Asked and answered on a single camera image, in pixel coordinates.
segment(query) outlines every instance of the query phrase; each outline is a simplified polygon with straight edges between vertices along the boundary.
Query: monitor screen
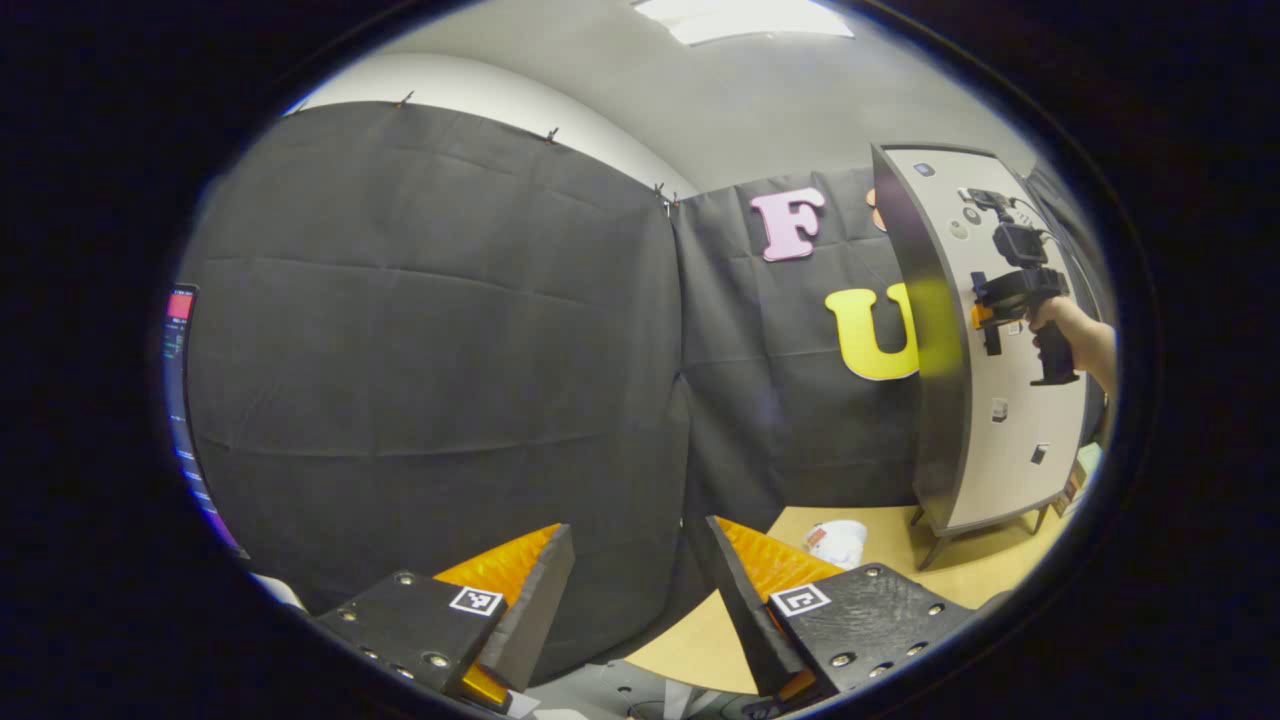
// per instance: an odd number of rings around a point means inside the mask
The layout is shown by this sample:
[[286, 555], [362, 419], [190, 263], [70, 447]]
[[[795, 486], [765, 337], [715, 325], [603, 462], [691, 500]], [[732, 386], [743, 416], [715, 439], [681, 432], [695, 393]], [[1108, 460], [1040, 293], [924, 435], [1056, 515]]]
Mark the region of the monitor screen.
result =
[[182, 466], [182, 474], [196, 497], [205, 518], [218, 532], [236, 555], [248, 559], [244, 548], [236, 542], [227, 524], [223, 523], [218, 509], [214, 506], [205, 484], [205, 474], [200, 469], [200, 460], [196, 457], [196, 443], [191, 432], [191, 421], [187, 414], [187, 343], [191, 328], [192, 310], [196, 304], [198, 288], [193, 284], [174, 286], [169, 295], [169, 306], [164, 320], [164, 400], [165, 410], [169, 415], [169, 429], [173, 437], [173, 450]]

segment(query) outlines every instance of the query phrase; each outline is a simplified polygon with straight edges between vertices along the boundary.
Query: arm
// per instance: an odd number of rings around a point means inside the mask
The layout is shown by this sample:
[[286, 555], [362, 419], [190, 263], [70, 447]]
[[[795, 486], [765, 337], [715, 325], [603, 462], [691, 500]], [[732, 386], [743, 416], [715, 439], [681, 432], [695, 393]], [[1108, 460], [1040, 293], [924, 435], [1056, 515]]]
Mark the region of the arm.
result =
[[[1064, 296], [1046, 300], [1028, 319], [1032, 331], [1041, 329], [1050, 320], [1056, 322], [1057, 329], [1062, 331], [1062, 337], [1071, 346], [1075, 369], [1089, 373], [1102, 386], [1103, 392], [1115, 395], [1117, 373], [1115, 328], [1089, 318], [1079, 305]], [[1039, 347], [1038, 340], [1032, 342]]]

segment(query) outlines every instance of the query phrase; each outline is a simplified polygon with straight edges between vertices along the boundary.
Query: table surface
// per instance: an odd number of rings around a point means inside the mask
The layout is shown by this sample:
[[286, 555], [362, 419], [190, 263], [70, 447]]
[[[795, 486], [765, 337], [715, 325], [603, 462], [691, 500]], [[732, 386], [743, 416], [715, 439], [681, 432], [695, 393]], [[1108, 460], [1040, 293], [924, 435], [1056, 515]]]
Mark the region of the table surface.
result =
[[[867, 525], [863, 564], [881, 562], [951, 602], [977, 609], [1027, 577], [1074, 516], [1059, 518], [1050, 510], [1039, 533], [1032, 536], [1037, 516], [1033, 510], [1007, 523], [957, 536], [922, 573], [916, 566], [936, 538], [924, 521], [914, 528], [908, 525], [914, 512], [914, 505], [787, 507], [769, 528], [769, 537], [799, 548], [817, 523], [858, 520]], [[689, 685], [758, 694], [718, 591], [626, 660]]]

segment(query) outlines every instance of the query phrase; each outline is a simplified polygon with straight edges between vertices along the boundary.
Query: yellow letter u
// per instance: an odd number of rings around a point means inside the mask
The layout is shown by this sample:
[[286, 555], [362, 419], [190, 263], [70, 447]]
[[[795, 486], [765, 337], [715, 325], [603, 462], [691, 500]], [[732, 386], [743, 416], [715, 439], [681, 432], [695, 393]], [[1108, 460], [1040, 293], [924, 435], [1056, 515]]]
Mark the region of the yellow letter u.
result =
[[840, 355], [845, 366], [868, 380], [896, 380], [920, 369], [915, 348], [915, 322], [911, 304], [906, 300], [906, 286], [892, 284], [888, 299], [897, 302], [906, 325], [906, 347], [900, 352], [882, 352], [876, 342], [872, 324], [872, 305], [876, 293], [870, 290], [842, 290], [827, 296], [827, 309], [836, 314], [836, 332], [840, 334]]

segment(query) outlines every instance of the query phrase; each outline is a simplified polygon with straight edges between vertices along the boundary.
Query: cabinet leg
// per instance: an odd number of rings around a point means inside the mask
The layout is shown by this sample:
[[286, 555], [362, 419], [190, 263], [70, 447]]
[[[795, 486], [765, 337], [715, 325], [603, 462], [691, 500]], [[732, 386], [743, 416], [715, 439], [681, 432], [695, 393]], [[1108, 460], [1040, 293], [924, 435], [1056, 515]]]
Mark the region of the cabinet leg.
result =
[[929, 555], [924, 557], [924, 562], [920, 562], [920, 566], [918, 569], [924, 570], [925, 568], [932, 565], [933, 561], [938, 557], [938, 553], [942, 552], [942, 548], [945, 548], [948, 544], [951, 544], [950, 537], [938, 538], [938, 542], [933, 543], [933, 548], [929, 550]]
[[1048, 512], [1048, 505], [1044, 505], [1043, 507], [1041, 507], [1041, 514], [1039, 514], [1038, 518], [1036, 518], [1036, 529], [1032, 530], [1033, 536], [1039, 532], [1039, 527], [1044, 523], [1044, 514], [1046, 512]]

